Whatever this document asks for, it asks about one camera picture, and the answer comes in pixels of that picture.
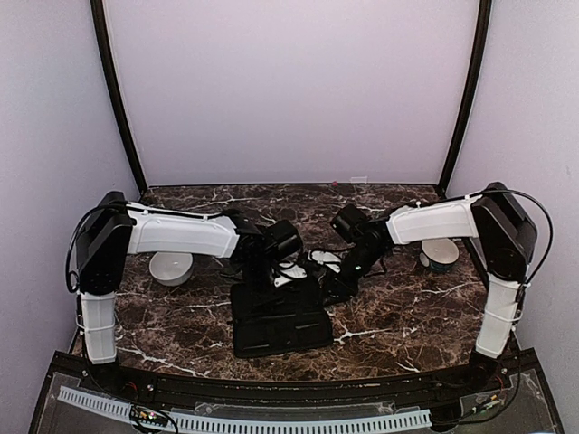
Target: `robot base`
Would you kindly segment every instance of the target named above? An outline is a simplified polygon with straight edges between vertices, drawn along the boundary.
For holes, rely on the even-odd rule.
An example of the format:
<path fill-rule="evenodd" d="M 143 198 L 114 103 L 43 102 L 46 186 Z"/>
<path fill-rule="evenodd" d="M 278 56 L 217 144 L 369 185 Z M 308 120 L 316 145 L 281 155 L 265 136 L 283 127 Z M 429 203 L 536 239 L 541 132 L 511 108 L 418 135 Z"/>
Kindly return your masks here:
<path fill-rule="evenodd" d="M 314 278 L 281 288 L 232 286 L 233 351 L 249 358 L 332 345 L 332 324 Z"/>

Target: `white backdrop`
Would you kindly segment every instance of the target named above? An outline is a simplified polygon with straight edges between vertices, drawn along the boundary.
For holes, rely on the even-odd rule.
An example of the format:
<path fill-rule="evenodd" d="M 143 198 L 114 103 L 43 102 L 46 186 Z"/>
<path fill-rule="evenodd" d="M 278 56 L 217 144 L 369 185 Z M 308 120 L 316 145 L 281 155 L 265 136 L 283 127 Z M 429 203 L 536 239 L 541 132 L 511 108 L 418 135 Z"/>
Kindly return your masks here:
<path fill-rule="evenodd" d="M 147 181 L 436 183 L 476 0 L 109 0 Z"/>

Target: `white vent grille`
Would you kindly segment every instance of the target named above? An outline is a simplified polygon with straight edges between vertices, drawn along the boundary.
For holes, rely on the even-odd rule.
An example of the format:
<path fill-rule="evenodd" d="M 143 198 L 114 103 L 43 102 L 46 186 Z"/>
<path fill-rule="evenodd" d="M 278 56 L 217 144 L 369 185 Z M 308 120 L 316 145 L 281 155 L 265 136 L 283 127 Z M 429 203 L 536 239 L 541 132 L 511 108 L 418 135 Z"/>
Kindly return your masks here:
<path fill-rule="evenodd" d="M 58 399 L 101 416 L 130 423 L 128 415 L 131 406 L 128 403 L 65 386 L 61 387 Z M 169 414 L 179 427 L 179 432 L 184 434 L 383 434 L 428 428 L 432 425 L 428 410 L 362 419 L 284 422 L 207 418 L 178 411 L 171 411 Z M 154 424 L 143 422 L 143 425 L 160 429 Z M 170 424 L 165 427 L 165 431 L 173 432 Z"/>

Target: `marble surface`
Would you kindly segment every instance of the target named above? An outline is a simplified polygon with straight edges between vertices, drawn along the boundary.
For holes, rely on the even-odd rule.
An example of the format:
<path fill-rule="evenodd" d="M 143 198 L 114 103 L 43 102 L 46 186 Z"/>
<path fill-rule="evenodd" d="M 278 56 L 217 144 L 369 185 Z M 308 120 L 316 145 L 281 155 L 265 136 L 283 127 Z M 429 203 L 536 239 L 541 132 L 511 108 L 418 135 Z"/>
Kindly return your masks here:
<path fill-rule="evenodd" d="M 430 186 L 298 184 L 158 187 L 142 202 L 191 212 L 236 208 L 264 225 L 289 219 L 307 249 L 346 246 L 329 222 L 347 203 L 377 217 L 436 199 Z M 196 257 L 192 278 L 167 288 L 148 273 L 152 255 L 130 256 L 117 293 L 119 358 L 155 372 L 249 381 L 351 380 L 465 364 L 486 290 L 458 244 L 459 262 L 444 275 L 418 262 L 418 244 L 394 248 L 386 276 L 363 279 L 356 298 L 327 310 L 332 346 L 256 359 L 233 356 L 231 281 L 220 276 L 226 260 Z"/>

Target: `black beam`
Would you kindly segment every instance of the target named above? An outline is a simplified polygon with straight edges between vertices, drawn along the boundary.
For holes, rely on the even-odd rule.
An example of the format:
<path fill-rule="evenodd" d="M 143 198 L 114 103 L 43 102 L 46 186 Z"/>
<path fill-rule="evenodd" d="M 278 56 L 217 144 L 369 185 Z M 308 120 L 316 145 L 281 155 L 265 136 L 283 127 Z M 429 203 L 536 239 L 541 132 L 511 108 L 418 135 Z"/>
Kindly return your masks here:
<path fill-rule="evenodd" d="M 99 45 L 100 62 L 102 63 L 102 70 L 105 74 L 107 88 L 109 88 L 110 103 L 115 113 L 115 119 L 117 120 L 120 138 L 125 147 L 125 153 L 127 153 L 130 170 L 133 173 L 138 190 L 142 194 L 147 190 L 147 181 L 145 180 L 143 168 L 138 161 L 137 149 L 135 148 L 135 142 L 128 127 L 127 113 L 125 112 L 123 99 L 120 96 L 119 81 L 117 80 L 115 63 L 112 58 L 112 51 L 110 50 L 104 6 L 102 0 L 90 0 L 90 6 L 92 9 L 94 31 L 97 34 L 97 43 Z"/>
<path fill-rule="evenodd" d="M 469 72 L 467 73 L 467 80 L 462 93 L 462 101 L 460 102 L 459 115 L 456 119 L 454 132 L 452 133 L 451 145 L 449 152 L 446 155 L 446 161 L 442 168 L 441 179 L 438 182 L 437 190 L 439 194 L 446 194 L 446 190 L 451 183 L 452 173 L 459 158 L 460 147 L 464 139 L 464 133 L 469 124 L 470 110 L 472 109 L 472 102 L 477 90 L 477 83 L 479 81 L 480 65 L 482 64 L 482 56 L 485 51 L 485 43 L 487 41 L 487 32 L 490 21 L 490 7 L 492 0 L 480 0 L 479 3 L 479 18 L 477 20 L 477 28 L 474 33 L 474 42 L 472 44 L 472 54 L 470 55 Z"/>

